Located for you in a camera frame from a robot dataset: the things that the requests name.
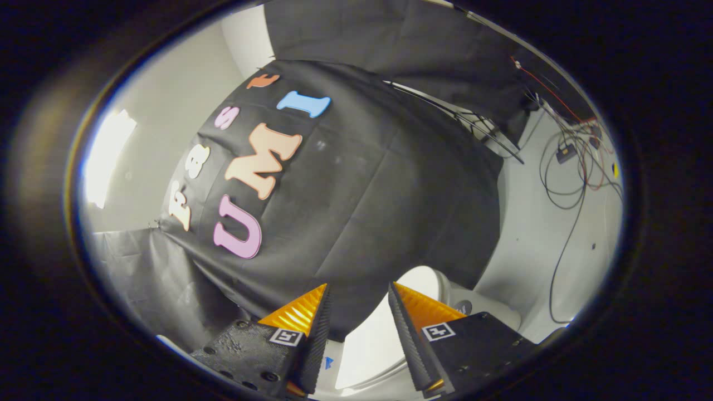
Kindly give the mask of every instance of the metal rod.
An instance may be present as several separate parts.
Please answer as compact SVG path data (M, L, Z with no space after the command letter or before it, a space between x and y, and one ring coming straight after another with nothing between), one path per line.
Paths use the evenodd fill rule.
M492 139L493 141L495 141L495 143L497 143L498 145L500 145L501 148L505 149L509 154L512 155L512 157L516 158L521 164L523 164L523 165L525 164L525 161L523 161L523 159L521 159L520 156L517 155L517 153L511 151L507 146L503 145L502 142L498 141L498 139L497 139L495 136L492 136L489 132L486 132L486 131L483 130L481 127L477 126L473 121L468 120L467 118L461 116L460 114L458 114L458 113L452 111L451 109L449 109L449 108L447 108L447 107L445 107L445 106L443 106L443 105L441 105L441 104L438 104L438 103L435 102L435 101L432 101L432 100L429 99L429 98L423 97L423 96L421 96L421 95L419 95L419 94L417 94L417 93L413 93L413 92L411 92L411 91L407 91L406 89L403 89L403 88L400 88L400 87L398 87L398 86L395 86L395 85L393 84L393 82L391 83L391 86L393 86L393 87L394 87L396 90L398 90L398 91L401 91L401 92L404 92L404 93L408 93L408 94L411 95L411 96L415 96L415 97L417 97L417 98L420 98L422 101L425 101L425 102L431 104L432 106L438 107L438 108L440 108L442 111L446 111L446 112L448 112L448 113L452 113L454 116L456 116L456 117L460 118L462 121L465 121L466 123L470 124L472 127L474 127L475 129L479 130L480 132L484 133L487 137L489 137L490 139Z

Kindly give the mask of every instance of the white floor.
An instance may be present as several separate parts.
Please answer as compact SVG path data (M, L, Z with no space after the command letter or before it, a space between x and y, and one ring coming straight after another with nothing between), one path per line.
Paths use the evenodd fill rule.
M532 113L520 144L543 113L543 110ZM540 182L540 157L547 140L558 131L554 120L545 114L530 142L519 153L525 165L514 158L506 159L498 181L501 238L475 288L478 293L517 310L523 319L519 332L533 342L540 342L562 326L550 318L550 281L578 211L578 207L561 210L554 206ZM613 150L608 137L604 145ZM554 147L551 144L546 152L543 171ZM501 149L498 152L507 154ZM616 153L610 155L602 148L601 154L609 177L620 182L621 177L615 178L611 172ZM562 165L553 161L549 177L548 185L553 191L570 192L582 185L577 158ZM595 169L590 182L598 184L600 178L601 172ZM571 205L578 195L552 197L562 205ZM617 243L621 213L621 201L611 186L587 190L581 216L555 278L553 314L557 320L573 319L601 284Z

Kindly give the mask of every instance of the black sheet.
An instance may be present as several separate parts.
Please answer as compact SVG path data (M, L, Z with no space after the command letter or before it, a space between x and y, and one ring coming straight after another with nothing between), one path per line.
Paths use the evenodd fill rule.
M525 86L564 118L569 111L511 56L551 84L582 119L575 89L515 41L454 9L423 0L273 0L265 20L275 56L350 64L491 118L517 143Z
M205 345L232 320L249 316L157 229L96 233L91 243L95 271L119 307L187 352Z
M387 283L427 264L472 287L499 235L497 176L502 160L473 140L437 108L400 93L383 77L359 68L307 61L274 61L255 76L279 74L264 88L240 85L187 147L171 181L179 181L191 208L190 229L168 215L167 191L160 229L186 249L227 297L262 317L329 282L334 339L356 327L386 293ZM332 102L319 117L277 110L290 91ZM216 116L240 107L221 131ZM303 136L281 161L266 200L224 174L235 157L255 154L248 136L259 123ZM196 144L210 147L198 177L185 170ZM262 244L244 259L216 246L216 222L237 238L246 227L220 217L221 197L254 216Z

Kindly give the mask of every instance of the foam letter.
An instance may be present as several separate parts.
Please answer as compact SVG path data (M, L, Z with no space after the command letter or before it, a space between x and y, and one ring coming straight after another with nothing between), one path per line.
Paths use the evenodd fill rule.
M250 83L247 85L247 89L250 89L253 86L257 86L258 88L264 88L265 86L268 86L271 83L277 81L278 78L279 78L279 75L273 75L268 78L267 74L264 73L262 76L256 76L253 79L251 79Z
M232 121L235 120L239 112L240 108L228 106L218 114L213 125L215 125L216 128L224 130L232 124Z
M210 155L210 148L207 146L202 146L199 143L193 146L193 149L188 152L188 156L185 158L185 170L188 172L189 177L198 177L200 169L203 168L203 163L208 160L208 155Z
M282 110L285 107L296 108L297 110L306 111L310 117L314 118L322 114L331 101L330 98L311 98L300 95L297 91L292 91L279 101L277 110Z
M228 195L223 195L220 199L218 213L223 217L228 215L244 224L247 228L247 240L241 241L230 235L223 227L223 224L218 222L215 224L213 231L213 243L227 248L230 252L241 258L251 259L257 255L257 251L260 249L260 243L262 242L262 230L257 220L255 220L250 213L231 203Z
M282 160L294 155L302 143L301 135L288 136L273 131L265 123L257 124L247 138L255 150L255 155L234 158L225 169L225 179L237 178L257 191L257 197L264 200L275 187L275 177L263 178L257 173L276 173L282 165L272 155L277 153Z
M186 199L178 189L178 181L171 183L171 199L168 201L168 215L172 215L183 224L183 230L188 231L190 227L190 207L185 205Z

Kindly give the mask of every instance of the pink letter u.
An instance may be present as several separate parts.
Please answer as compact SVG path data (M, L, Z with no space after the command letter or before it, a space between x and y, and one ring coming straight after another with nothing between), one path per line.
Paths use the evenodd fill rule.
M244 224L247 228L247 240L241 241L230 235L223 227L223 224L218 222L215 224L215 230L213 231L213 242L218 246L227 248L241 258L250 259L257 255L262 242L262 231L257 220L250 213L231 203L228 195L223 195L220 199L218 213L223 217L228 215Z

